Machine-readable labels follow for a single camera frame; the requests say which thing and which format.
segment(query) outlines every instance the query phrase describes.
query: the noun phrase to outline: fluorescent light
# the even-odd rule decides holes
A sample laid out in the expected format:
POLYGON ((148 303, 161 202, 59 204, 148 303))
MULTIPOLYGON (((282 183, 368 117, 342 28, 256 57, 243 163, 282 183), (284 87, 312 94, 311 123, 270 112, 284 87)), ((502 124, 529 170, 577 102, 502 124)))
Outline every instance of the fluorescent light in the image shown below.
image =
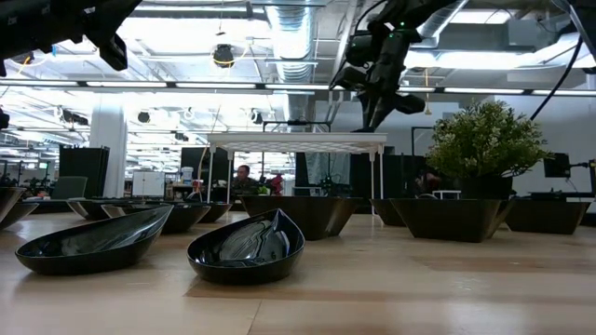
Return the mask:
POLYGON ((61 80, 0 80, 0 85, 24 87, 78 86, 78 84, 75 81, 61 80))
POLYGON ((445 52, 437 67, 468 70, 511 70, 522 64, 522 57, 507 52, 445 52))
MULTIPOLYGON (((550 90, 536 89, 532 95, 547 96, 550 90)), ((596 90, 560 89, 555 92, 556 97, 596 97, 596 90)))
POLYGON ((399 90, 402 93, 432 93, 434 91, 434 87, 400 87, 399 90))
POLYGON ((447 87, 445 88, 445 93, 518 95, 523 93, 523 89, 447 87))
MULTIPOLYGON (((267 89, 288 89, 288 90, 329 90, 327 85, 299 85, 299 84, 267 84, 267 89)), ((333 90, 344 90, 343 87, 335 87, 333 90)))
POLYGON ((254 84, 239 83, 176 83, 179 88, 221 88, 221 89, 255 89, 254 84))
POLYGON ((91 87, 167 87, 168 84, 164 82, 87 82, 91 87))

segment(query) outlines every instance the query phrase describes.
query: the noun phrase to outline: ceiling duct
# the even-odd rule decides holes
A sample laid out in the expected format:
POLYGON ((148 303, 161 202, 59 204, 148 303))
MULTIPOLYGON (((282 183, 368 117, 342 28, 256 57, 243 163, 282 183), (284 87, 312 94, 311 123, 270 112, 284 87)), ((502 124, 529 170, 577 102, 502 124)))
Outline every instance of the ceiling duct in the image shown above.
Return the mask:
POLYGON ((457 0, 451 5, 437 10, 428 20, 418 27, 418 32, 423 37, 422 43, 414 44, 413 47, 434 48, 439 45, 439 35, 443 32, 447 24, 454 19, 465 5, 467 0, 457 0))
MULTIPOLYGON (((304 60, 313 52, 315 11, 311 7, 267 7, 267 17, 274 35, 274 54, 283 60, 304 60)), ((300 62, 279 62, 279 80, 283 83, 310 83, 313 65, 300 62)), ((309 120, 314 115, 311 96, 288 95, 287 120, 309 120)))

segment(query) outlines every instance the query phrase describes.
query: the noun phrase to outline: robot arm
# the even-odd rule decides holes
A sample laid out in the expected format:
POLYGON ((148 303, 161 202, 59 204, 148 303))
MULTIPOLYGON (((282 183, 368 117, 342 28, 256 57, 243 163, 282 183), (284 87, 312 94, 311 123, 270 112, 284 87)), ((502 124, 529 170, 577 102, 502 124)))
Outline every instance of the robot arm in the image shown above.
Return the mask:
POLYGON ((0 76, 4 60, 85 35, 115 70, 127 68, 127 49, 115 33, 142 0, 7 0, 0 2, 0 76))
MULTIPOLYGON (((454 0, 388 0, 381 13, 368 25, 368 32, 356 32, 346 50, 345 59, 354 66, 365 66, 366 74, 345 68, 332 82, 359 92, 363 108, 363 129, 375 131, 395 109, 405 114, 423 112, 425 102, 415 96, 397 94, 400 74, 410 44, 422 40, 416 28, 437 10, 454 0)), ((552 0, 571 15, 590 52, 596 58, 596 1, 552 0)))

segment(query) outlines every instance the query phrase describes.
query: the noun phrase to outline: wooden tabletop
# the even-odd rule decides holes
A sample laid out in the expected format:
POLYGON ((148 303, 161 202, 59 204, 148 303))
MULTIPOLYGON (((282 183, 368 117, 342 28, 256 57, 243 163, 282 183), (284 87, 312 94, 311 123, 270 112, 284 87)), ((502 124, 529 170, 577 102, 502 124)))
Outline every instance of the wooden tabletop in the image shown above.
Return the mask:
POLYGON ((340 237, 307 242, 293 275, 259 287, 199 280, 197 236, 160 236, 141 263, 111 273, 30 273, 14 250, 85 224, 30 216, 0 231, 0 334, 596 334, 596 229, 499 231, 481 244, 414 239, 355 215, 340 237))

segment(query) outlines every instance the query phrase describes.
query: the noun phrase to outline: black bowl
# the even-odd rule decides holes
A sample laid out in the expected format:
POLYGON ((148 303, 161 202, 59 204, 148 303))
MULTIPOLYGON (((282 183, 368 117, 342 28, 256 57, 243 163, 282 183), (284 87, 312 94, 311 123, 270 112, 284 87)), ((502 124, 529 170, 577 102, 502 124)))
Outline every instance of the black bowl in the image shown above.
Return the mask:
POLYGON ((489 236, 500 200, 391 199, 416 238, 482 242, 489 236))
POLYGON ((83 275, 137 263, 155 242, 172 207, 98 221, 36 238, 20 247, 19 261, 41 275, 83 275))
POLYGON ((287 277, 304 247, 298 226, 276 209, 202 235, 188 246, 188 261, 213 283, 264 284, 287 277))
POLYGON ((25 189, 19 187, 0 187, 0 222, 19 201, 25 189))
POLYGON ((103 210, 110 216, 110 218, 118 218, 124 215, 138 213, 143 210, 162 207, 172 204, 174 209, 171 211, 168 221, 164 226, 162 234, 177 234, 184 233, 190 229, 194 224, 198 223, 209 211, 210 206, 205 204, 191 204, 191 203, 162 203, 151 205, 104 205, 103 210))
POLYGON ((400 214, 395 210, 389 199, 371 199, 374 210, 379 214, 386 225, 405 227, 400 214))
POLYGON ((565 202, 515 199, 505 218, 513 232, 572 235, 586 211, 589 202, 565 202))
POLYGON ((204 203, 211 207, 210 211, 207 212, 207 215, 203 217, 198 223, 212 223, 219 220, 228 210, 232 207, 232 204, 224 204, 224 203, 204 203))
POLYGON ((8 214, 4 217, 2 221, 0 221, 0 230, 5 229, 14 223, 17 223, 20 219, 26 217, 27 215, 31 214, 36 208, 37 204, 23 204, 17 203, 12 209, 8 212, 8 214))
POLYGON ((307 241, 337 236, 361 199, 321 196, 241 196, 251 216, 279 208, 296 222, 307 241))
POLYGON ((119 205, 119 204, 142 204, 139 201, 130 201, 126 199, 86 199, 86 200, 68 200, 68 206, 85 220, 98 221, 110 219, 105 213, 102 205, 119 205))

